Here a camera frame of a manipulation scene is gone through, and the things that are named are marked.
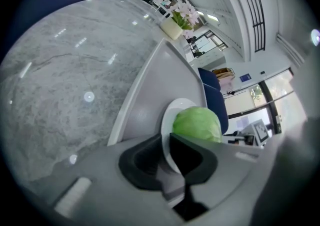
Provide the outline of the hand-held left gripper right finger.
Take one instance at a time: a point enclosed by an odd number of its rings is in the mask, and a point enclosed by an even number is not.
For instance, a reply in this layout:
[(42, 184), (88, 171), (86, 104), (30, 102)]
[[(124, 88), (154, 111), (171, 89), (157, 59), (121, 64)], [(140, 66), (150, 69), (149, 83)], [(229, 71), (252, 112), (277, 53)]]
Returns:
[(263, 149), (170, 134), (170, 154), (185, 179), (184, 200), (175, 209), (208, 210), (234, 192)]

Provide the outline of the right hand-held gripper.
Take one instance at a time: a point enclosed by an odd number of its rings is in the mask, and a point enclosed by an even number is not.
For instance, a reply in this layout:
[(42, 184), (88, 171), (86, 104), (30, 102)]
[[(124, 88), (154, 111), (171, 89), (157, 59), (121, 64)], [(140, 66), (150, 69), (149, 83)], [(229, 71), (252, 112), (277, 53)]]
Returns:
[(235, 133), (237, 139), (249, 146), (264, 146), (269, 139), (268, 129), (261, 119)]

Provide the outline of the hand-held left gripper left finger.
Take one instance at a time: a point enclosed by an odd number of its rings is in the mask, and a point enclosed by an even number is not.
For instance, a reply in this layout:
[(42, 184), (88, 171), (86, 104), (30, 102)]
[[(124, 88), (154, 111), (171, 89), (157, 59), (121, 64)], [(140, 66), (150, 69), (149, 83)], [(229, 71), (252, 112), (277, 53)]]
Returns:
[(49, 225), (181, 225), (164, 195), (162, 137), (104, 146), (25, 189)]

